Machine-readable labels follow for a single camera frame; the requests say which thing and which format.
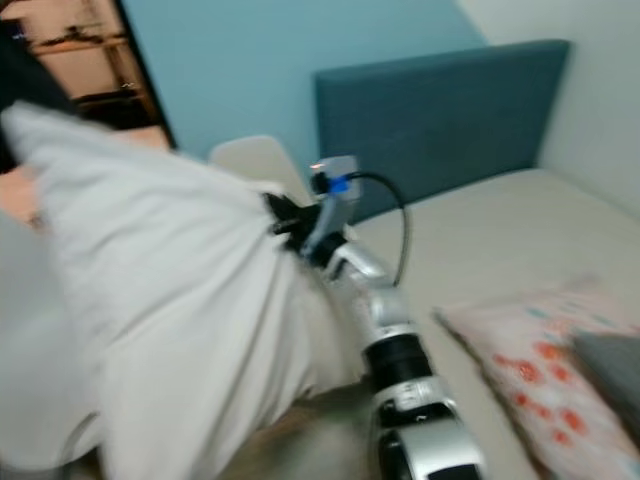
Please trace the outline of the large white pillow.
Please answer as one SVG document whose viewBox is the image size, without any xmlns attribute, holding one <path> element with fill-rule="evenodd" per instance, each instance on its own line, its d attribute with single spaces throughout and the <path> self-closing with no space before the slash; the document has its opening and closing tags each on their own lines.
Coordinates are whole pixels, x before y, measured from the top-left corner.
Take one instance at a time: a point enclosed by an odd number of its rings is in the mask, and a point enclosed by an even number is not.
<svg viewBox="0 0 640 480">
<path fill-rule="evenodd" d="M 108 480 L 214 480 L 294 402 L 360 379 L 262 184 L 36 106 L 1 129 L 35 182 Z"/>
</svg>

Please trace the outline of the small cream pillow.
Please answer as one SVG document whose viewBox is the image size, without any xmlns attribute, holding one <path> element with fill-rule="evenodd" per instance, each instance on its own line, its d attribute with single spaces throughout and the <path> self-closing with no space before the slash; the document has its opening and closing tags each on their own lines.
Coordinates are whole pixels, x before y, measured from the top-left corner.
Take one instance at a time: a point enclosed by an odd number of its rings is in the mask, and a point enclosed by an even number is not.
<svg viewBox="0 0 640 480">
<path fill-rule="evenodd" d="M 255 134 L 212 147 L 210 163 L 250 180 L 262 191 L 282 195 L 298 205 L 315 198 L 285 147 L 269 134 Z"/>
</svg>

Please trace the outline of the pink floral pillow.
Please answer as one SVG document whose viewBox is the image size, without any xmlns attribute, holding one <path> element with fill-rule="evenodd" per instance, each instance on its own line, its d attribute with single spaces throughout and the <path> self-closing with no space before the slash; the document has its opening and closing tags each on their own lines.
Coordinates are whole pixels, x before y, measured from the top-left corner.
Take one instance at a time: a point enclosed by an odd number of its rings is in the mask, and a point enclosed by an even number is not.
<svg viewBox="0 0 640 480">
<path fill-rule="evenodd" d="M 640 337 L 640 323 L 586 278 L 433 316 L 480 367 L 540 480 L 640 480 L 640 448 L 570 351 L 579 334 Z"/>
</svg>

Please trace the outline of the teal upholstered headboard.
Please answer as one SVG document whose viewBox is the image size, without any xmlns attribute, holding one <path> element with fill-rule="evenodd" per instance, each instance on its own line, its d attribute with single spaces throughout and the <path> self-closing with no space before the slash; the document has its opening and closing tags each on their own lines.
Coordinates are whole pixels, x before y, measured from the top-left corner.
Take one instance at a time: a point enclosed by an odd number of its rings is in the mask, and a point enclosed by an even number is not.
<svg viewBox="0 0 640 480">
<path fill-rule="evenodd" d="M 410 204 L 532 168 L 571 49 L 547 38 L 320 70 L 319 155 L 356 157 Z"/>
</svg>

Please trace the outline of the beige bed mattress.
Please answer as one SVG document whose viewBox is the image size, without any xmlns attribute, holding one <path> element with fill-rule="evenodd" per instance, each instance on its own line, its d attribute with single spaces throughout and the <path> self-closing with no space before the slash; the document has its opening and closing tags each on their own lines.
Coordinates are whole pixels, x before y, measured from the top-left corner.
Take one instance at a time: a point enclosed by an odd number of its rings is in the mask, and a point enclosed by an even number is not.
<svg viewBox="0 0 640 480">
<path fill-rule="evenodd" d="M 540 480 L 474 356 L 433 317 L 466 305 L 595 276 L 640 326 L 640 219 L 544 170 L 499 175 L 410 207 L 402 289 L 422 343 L 483 448 L 493 480 Z"/>
</svg>

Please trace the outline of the wooden shelf rack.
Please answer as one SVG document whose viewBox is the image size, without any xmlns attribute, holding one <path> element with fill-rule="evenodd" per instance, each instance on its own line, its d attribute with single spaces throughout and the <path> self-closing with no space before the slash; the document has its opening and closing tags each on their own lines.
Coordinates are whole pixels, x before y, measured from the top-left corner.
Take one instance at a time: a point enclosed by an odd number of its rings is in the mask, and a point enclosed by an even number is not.
<svg viewBox="0 0 640 480">
<path fill-rule="evenodd" d="M 82 116 L 168 145 L 111 0 L 4 0 L 0 22 L 26 42 Z"/>
</svg>

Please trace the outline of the dark black object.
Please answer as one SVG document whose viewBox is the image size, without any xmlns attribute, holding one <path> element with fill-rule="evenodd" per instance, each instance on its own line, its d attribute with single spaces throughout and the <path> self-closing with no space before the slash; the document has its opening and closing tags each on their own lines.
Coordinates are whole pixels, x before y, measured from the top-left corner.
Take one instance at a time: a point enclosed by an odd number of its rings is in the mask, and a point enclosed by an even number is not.
<svg viewBox="0 0 640 480">
<path fill-rule="evenodd" d="M 0 109 L 26 101 L 50 109 L 63 109 L 65 96 L 45 65 L 28 50 L 26 42 L 0 31 Z"/>
</svg>

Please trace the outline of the grey cushion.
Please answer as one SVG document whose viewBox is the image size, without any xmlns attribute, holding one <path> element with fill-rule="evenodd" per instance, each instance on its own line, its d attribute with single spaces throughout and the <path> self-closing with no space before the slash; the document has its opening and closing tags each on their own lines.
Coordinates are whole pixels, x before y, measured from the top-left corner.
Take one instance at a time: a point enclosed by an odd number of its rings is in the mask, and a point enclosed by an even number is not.
<svg viewBox="0 0 640 480">
<path fill-rule="evenodd" d="M 640 335 L 575 335 L 570 348 L 623 424 L 640 435 Z"/>
</svg>

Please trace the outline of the black door frame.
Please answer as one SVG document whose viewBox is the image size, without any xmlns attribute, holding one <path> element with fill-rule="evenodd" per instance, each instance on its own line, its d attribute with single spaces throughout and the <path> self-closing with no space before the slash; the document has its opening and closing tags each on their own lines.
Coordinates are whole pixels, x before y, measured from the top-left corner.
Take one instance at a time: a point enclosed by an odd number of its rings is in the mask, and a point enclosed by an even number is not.
<svg viewBox="0 0 640 480">
<path fill-rule="evenodd" d="M 111 4 L 114 5 L 116 15 L 118 15 L 120 23 L 122 23 L 125 41 L 128 42 L 129 49 L 131 49 L 133 54 L 134 65 L 136 65 L 143 87 L 146 88 L 148 97 L 150 97 L 152 114 L 154 114 L 157 124 L 160 125 L 161 131 L 165 134 L 168 147 L 177 150 L 179 147 L 177 138 L 175 138 L 173 134 L 172 125 L 170 125 L 168 115 L 165 113 L 163 100 L 161 100 L 159 90 L 157 90 L 154 84 L 151 70 L 148 68 L 145 51 L 143 51 L 140 44 L 138 44 L 140 38 L 138 38 L 136 28 L 134 28 L 131 13 L 129 13 L 127 5 L 125 5 L 125 0 L 111 0 Z"/>
</svg>

